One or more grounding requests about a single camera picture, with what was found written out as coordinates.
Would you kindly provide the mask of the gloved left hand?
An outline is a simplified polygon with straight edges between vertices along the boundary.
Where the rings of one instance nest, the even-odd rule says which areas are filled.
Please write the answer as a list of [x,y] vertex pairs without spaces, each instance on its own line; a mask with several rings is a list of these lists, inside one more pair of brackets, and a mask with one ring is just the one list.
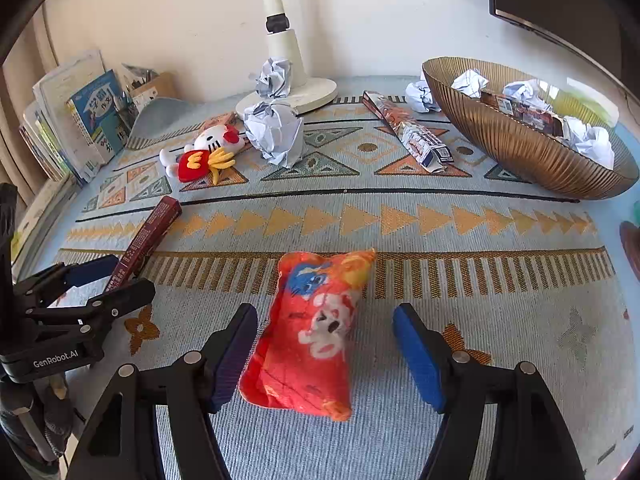
[[1,381],[1,429],[10,443],[35,462],[50,464],[66,451],[73,429],[73,407],[66,381],[52,376],[38,390],[29,384]]

